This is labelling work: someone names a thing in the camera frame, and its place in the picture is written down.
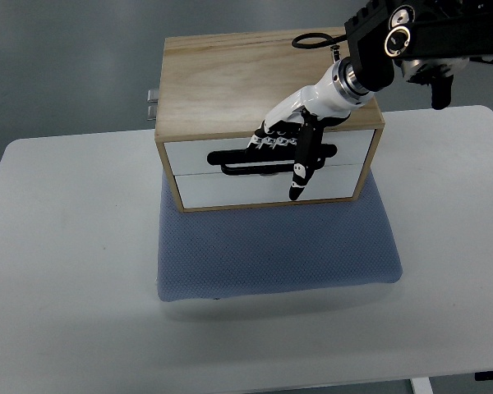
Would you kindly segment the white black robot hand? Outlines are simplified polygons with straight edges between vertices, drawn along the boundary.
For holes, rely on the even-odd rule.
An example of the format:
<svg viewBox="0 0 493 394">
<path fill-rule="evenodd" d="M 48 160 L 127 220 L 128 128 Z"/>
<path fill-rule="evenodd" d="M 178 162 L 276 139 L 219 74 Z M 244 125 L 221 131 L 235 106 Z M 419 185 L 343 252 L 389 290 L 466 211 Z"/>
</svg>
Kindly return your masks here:
<svg viewBox="0 0 493 394">
<path fill-rule="evenodd" d="M 295 201 L 317 169 L 324 129 L 345 122 L 373 97 L 345 57 L 334 62 L 316 84 L 301 88 L 269 111 L 246 150 L 282 153 L 294 149 L 288 196 Z"/>
</svg>

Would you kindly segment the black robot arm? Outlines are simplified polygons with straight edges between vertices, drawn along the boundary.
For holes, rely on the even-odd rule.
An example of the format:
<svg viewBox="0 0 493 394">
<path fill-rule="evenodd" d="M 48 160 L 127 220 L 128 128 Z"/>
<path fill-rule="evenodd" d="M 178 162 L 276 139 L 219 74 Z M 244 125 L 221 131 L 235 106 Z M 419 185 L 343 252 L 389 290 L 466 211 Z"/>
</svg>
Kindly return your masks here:
<svg viewBox="0 0 493 394">
<path fill-rule="evenodd" d="M 431 87 L 431 106 L 451 102 L 457 70 L 475 62 L 493 62 L 493 1 L 369 1 L 344 25 L 344 34 L 297 36 L 295 48 L 348 44 L 342 80 L 356 98 L 378 92 L 403 78 Z"/>
</svg>

